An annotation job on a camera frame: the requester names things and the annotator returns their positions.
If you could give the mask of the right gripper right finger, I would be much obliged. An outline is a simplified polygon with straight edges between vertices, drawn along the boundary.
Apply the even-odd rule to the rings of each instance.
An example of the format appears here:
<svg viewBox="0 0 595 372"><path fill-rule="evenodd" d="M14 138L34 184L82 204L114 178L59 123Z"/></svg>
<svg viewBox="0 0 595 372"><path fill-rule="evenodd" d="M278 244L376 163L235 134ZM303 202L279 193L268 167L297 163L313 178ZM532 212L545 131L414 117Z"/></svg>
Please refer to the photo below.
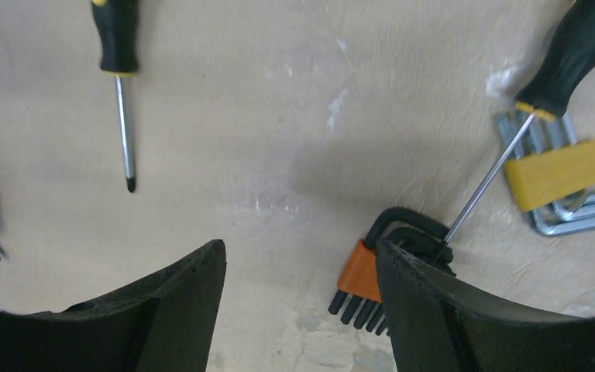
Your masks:
<svg viewBox="0 0 595 372"><path fill-rule="evenodd" d="M377 276L399 371L595 371L595 317L500 298L390 243Z"/></svg>

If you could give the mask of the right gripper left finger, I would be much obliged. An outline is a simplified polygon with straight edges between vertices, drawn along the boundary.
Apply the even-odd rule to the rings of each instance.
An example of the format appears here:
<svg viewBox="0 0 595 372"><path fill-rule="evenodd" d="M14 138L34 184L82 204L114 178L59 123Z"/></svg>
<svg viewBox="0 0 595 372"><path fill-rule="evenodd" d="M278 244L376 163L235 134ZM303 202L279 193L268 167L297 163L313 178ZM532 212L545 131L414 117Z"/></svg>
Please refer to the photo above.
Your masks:
<svg viewBox="0 0 595 372"><path fill-rule="evenodd" d="M204 371L225 272L214 239L62 312L0 311L0 371Z"/></svg>

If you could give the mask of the orange hex key set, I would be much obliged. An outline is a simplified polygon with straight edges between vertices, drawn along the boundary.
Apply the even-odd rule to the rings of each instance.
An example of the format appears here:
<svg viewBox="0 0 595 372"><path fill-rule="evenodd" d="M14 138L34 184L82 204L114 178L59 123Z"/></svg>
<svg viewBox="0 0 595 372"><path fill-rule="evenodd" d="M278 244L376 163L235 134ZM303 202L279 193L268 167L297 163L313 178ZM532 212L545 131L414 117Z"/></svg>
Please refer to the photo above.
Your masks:
<svg viewBox="0 0 595 372"><path fill-rule="evenodd" d="M382 211L344 265L328 312L339 314L344 325L382 335L387 321L377 281L377 248L388 243L453 276L452 249L439 249L448 232L440 222L409 208L395 206Z"/></svg>

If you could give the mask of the yellow hex key set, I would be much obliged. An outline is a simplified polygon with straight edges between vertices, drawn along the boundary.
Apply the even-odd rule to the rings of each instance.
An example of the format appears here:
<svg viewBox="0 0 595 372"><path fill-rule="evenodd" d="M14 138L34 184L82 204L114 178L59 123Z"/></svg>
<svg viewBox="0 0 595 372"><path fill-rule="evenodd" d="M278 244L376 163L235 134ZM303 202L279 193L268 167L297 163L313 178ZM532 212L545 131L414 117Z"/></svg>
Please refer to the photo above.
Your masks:
<svg viewBox="0 0 595 372"><path fill-rule="evenodd" d="M521 112L494 116L511 150L504 173L518 209L542 236L595 230L595 139L579 139L565 114L554 122L536 119L512 143L527 119Z"/></svg>

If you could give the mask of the yellow black screwdriver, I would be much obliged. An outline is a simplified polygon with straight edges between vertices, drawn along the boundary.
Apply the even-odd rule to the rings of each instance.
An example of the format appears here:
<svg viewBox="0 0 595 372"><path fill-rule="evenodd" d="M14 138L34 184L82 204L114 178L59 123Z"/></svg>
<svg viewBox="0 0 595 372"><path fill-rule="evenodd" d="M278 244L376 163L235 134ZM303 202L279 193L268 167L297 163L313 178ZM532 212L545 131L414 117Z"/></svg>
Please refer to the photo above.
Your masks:
<svg viewBox="0 0 595 372"><path fill-rule="evenodd" d="M518 112L528 113L527 119L487 172L445 238L442 239L441 246L434 256L436 260L445 251L460 225L531 125L539 119L554 121L561 118L568 108L572 93L594 67L595 1L575 1L555 28L538 72L516 94L515 108Z"/></svg>
<svg viewBox="0 0 595 372"><path fill-rule="evenodd" d="M137 32L139 2L130 0L93 1L91 11L101 42L100 69L115 79L119 110L119 127L126 187L136 190L135 148L126 104L126 79L139 70L137 58Z"/></svg>

